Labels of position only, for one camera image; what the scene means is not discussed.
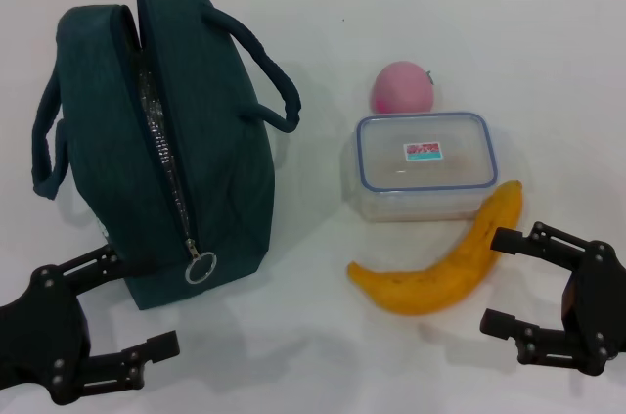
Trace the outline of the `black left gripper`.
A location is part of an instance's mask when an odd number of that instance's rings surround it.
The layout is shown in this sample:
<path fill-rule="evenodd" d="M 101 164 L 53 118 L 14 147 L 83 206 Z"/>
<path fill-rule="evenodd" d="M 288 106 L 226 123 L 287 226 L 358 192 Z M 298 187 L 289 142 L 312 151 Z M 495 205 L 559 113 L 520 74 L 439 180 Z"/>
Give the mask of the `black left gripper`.
<path fill-rule="evenodd" d="M 53 402 L 140 390 L 144 368 L 180 354 L 175 331 L 128 349 L 90 356 L 87 321 L 77 296 L 110 281 L 150 275 L 146 260 L 122 258 L 104 245 L 61 265 L 35 270 L 25 292 L 1 307 L 1 388 L 36 384 Z"/>

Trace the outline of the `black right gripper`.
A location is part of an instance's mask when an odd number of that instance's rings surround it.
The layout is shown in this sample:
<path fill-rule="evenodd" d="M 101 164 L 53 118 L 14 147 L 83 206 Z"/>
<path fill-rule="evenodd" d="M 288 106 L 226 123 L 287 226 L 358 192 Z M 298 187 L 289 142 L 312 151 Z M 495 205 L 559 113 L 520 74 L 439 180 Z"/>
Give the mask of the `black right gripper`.
<path fill-rule="evenodd" d="M 572 331 L 541 328 L 507 313 L 485 310 L 480 332 L 513 339 L 520 364 L 599 376 L 606 363 L 625 350 L 625 267 L 611 245 L 588 242 L 537 221 L 527 236 L 498 227 L 491 250 L 576 267 L 562 299 L 562 321 Z"/>

